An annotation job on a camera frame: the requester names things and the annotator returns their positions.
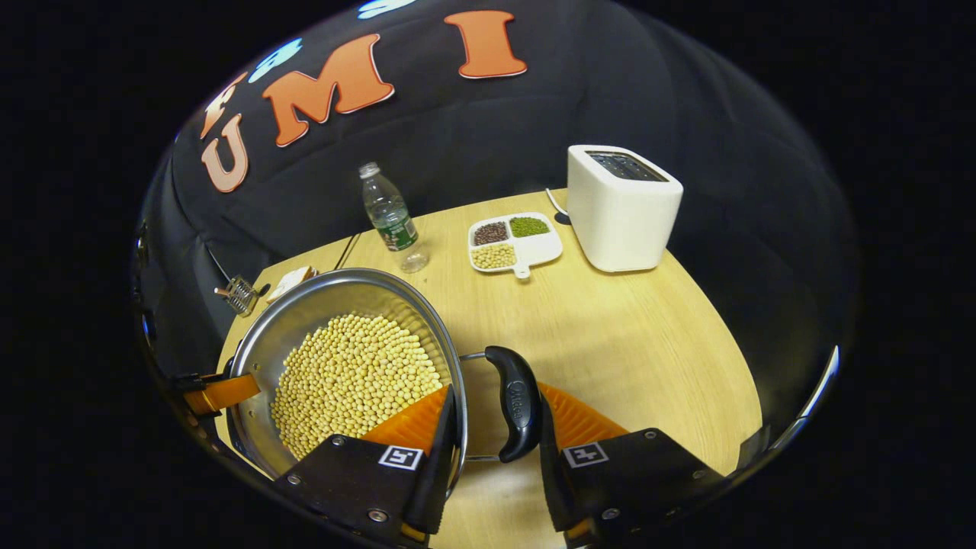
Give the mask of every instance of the black pot handle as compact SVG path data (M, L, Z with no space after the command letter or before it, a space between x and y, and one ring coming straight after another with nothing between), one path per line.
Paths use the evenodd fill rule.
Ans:
M494 345L485 348L484 354L467 355L462 359L479 359L484 356L495 365L502 378L499 398L502 415L508 424L508 441L498 453L499 461L509 463L532 451L542 436L542 398L536 376L529 363L515 351Z

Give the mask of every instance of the plastic water bottle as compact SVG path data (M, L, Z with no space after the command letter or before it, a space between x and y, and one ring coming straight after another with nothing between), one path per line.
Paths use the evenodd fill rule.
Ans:
M397 254L400 270L415 273L427 264L427 251L410 219L400 190L380 173L376 162L359 168L363 182L363 204L373 227L380 233L386 249Z

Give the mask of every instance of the toaster slot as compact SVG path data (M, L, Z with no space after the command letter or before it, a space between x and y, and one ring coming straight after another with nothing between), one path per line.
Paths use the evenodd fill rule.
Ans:
M588 150L587 154L603 166L603 169L611 174L631 181L654 181L666 182L663 175L656 170L637 160L633 156L623 152L601 152L598 150Z

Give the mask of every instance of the white sectioned dish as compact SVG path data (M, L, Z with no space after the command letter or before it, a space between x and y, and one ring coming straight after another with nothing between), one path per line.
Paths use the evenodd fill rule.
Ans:
M514 217L531 217L538 219L546 224L549 228L549 232L544 232L542 234L533 234L531 236L521 236L516 237L511 234L511 226L508 224L508 220ZM478 229L484 227L485 225L490 225L492 223L498 222L505 223L505 232L508 238L505 240L499 240L498 242L491 242L489 244L482 244L480 246L474 245L474 232ZM515 264L509 265L507 267L498 267L496 269L481 269L474 264L474 258L471 257L471 251L484 248L487 246L495 246L498 244L510 244L515 250ZM539 265L541 263L546 263L552 261L553 259L562 255L562 240L559 239L559 234L556 233L555 227L552 226L552 222L549 219L539 213L539 212L522 212L519 214L511 214L501 217L495 217L492 219L481 220L468 229L468 261L471 263L471 268L476 271L481 271L483 273L498 273L501 271L514 271L515 277L517 278L528 278L529 277L529 267L533 265Z

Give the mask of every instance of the bottle label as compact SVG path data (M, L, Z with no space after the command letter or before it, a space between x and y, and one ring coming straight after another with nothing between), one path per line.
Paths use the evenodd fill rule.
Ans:
M409 248L417 241L417 230L414 229L414 221L409 217L405 217L389 227L377 229L377 231L380 232L386 248L392 252Z

